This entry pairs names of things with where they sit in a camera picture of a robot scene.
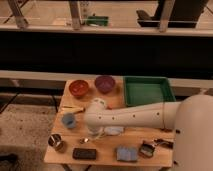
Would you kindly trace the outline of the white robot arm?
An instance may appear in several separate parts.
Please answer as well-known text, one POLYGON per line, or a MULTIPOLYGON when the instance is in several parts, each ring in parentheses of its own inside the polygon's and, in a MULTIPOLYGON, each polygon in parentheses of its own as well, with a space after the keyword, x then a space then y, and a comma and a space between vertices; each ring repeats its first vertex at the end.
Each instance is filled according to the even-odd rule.
POLYGON ((213 96, 197 94, 181 102, 160 102, 106 109, 95 98, 84 122, 92 135, 105 126, 151 127, 173 130, 172 171, 213 171, 213 96))

